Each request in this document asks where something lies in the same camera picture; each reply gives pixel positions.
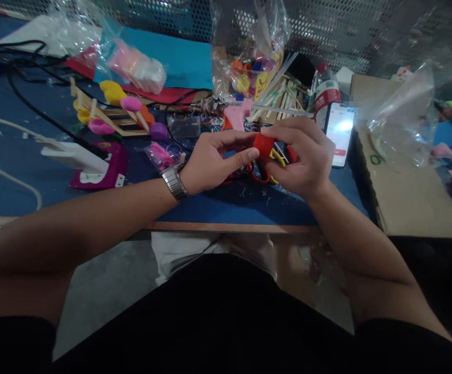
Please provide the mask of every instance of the metal watch band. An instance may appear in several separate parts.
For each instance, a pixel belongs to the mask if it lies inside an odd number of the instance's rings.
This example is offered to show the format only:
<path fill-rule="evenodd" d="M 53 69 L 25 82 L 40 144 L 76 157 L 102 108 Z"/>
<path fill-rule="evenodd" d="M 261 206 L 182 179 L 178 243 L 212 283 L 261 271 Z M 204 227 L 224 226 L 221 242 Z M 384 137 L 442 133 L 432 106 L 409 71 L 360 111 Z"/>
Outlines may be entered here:
<path fill-rule="evenodd" d="M 184 188 L 181 179 L 179 178 L 179 171 L 184 167 L 183 164 L 174 165 L 161 172 L 167 187 L 169 187 L 171 194 L 177 201 L 182 201 L 188 196 L 188 191 Z"/>

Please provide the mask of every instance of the hand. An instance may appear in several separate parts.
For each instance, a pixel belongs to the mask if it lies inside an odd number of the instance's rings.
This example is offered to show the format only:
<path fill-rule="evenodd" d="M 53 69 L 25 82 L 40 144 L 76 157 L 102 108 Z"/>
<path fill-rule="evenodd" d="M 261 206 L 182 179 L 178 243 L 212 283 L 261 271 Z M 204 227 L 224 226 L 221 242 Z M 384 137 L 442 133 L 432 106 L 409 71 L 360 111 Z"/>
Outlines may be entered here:
<path fill-rule="evenodd" d="M 307 202 L 316 198 L 331 185 L 329 180 L 335 144 L 326 137 L 316 123 L 307 117 L 292 117 L 263 127 L 261 132 L 292 146 L 299 162 L 281 167 L 275 160 L 266 159 L 265 168 L 284 188 Z"/>
<path fill-rule="evenodd" d="M 255 133 L 243 131 L 206 132 L 200 135 L 190 160 L 179 173 L 190 195 L 211 190 L 236 170 L 259 157 L 259 150 L 251 148 Z M 228 151 L 238 152 L 223 159 Z"/>

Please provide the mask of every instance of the smartphone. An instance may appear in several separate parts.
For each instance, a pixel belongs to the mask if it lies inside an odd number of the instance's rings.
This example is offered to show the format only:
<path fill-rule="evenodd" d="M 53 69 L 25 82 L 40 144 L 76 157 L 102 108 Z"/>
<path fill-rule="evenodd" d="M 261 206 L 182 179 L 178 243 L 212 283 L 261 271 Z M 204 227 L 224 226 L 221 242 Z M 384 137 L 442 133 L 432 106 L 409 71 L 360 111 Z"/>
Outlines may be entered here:
<path fill-rule="evenodd" d="M 333 102 L 326 114 L 325 134 L 335 143 L 335 154 L 332 166 L 341 168 L 345 166 L 349 142 L 354 124 L 354 109 L 342 103 Z"/>

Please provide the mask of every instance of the perforated metal mesh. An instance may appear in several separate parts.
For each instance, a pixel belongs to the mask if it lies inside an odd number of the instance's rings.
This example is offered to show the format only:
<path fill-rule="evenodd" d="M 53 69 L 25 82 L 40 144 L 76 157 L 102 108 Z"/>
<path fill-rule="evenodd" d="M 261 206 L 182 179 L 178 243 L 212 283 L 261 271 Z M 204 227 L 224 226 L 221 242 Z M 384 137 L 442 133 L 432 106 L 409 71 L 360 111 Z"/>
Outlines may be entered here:
<path fill-rule="evenodd" d="M 241 43 L 254 21 L 252 1 L 224 0 L 232 9 L 231 33 Z M 94 0 L 119 22 L 171 36 L 208 42 L 208 0 Z M 0 8 L 37 16 L 49 0 L 0 0 Z M 292 26 L 288 50 L 313 64 L 390 77 L 400 66 L 431 59 L 436 85 L 452 81 L 452 0 L 285 0 Z M 228 46 L 230 50 L 237 46 Z"/>

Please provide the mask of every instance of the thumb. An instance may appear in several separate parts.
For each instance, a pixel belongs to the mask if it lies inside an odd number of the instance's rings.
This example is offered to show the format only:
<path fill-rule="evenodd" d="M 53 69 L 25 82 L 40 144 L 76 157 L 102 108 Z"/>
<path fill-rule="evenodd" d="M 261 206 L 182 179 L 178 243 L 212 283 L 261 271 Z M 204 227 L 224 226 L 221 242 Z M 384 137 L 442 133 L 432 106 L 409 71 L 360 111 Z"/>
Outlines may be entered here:
<path fill-rule="evenodd" d="M 251 161 L 254 161 L 257 157 L 259 157 L 259 150 L 257 148 L 252 147 L 245 149 L 238 152 L 233 157 L 224 160 L 224 171 L 231 174 Z"/>

